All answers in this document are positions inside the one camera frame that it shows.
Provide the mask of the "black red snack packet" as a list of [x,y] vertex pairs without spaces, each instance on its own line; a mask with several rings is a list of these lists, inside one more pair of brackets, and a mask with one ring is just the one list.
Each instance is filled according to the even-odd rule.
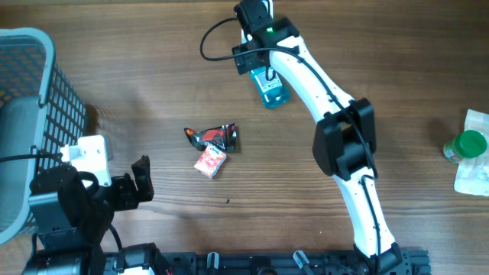
[[199,151],[204,151],[209,145],[215,146],[222,151],[234,150],[238,137],[234,123],[209,128],[200,132],[184,128],[184,133],[191,145]]

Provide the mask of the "green lid jar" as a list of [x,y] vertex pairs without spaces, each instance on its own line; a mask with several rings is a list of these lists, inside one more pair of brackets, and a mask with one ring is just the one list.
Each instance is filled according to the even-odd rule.
[[443,146],[445,158],[453,163],[481,156],[487,150],[487,141],[482,133],[467,130],[447,141]]

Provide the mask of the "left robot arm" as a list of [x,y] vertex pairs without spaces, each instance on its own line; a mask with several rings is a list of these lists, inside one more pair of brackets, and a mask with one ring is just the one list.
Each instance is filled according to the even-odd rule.
[[154,188],[150,159],[141,157],[131,166],[133,173],[112,177],[106,186],[93,172],[82,172],[71,165],[40,173],[30,184],[28,198],[38,231],[25,274],[104,274],[107,254],[100,246],[111,231],[116,212],[136,209],[150,202]]

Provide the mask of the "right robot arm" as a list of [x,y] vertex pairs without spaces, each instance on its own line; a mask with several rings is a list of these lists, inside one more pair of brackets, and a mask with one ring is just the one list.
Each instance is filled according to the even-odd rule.
[[262,1],[243,0],[234,13],[246,41],[232,53],[240,74],[270,66],[309,109],[316,132],[313,156],[338,184],[354,229],[355,250],[372,274],[386,274],[402,261],[381,209],[374,109],[355,100],[329,78],[288,18],[275,19]]

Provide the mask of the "beige paper pouch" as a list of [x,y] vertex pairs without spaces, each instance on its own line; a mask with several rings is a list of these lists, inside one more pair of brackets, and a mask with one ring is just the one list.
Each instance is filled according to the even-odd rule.
[[[488,141],[488,114],[469,109],[465,130],[475,130]],[[473,196],[488,196],[488,149],[482,155],[463,160],[458,165],[454,190]]]

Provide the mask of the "blue mouthwash bottle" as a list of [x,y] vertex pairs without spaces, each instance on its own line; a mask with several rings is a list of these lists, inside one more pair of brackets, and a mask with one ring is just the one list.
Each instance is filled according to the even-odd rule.
[[262,66],[250,73],[265,108],[277,108],[290,100],[290,91],[272,67]]

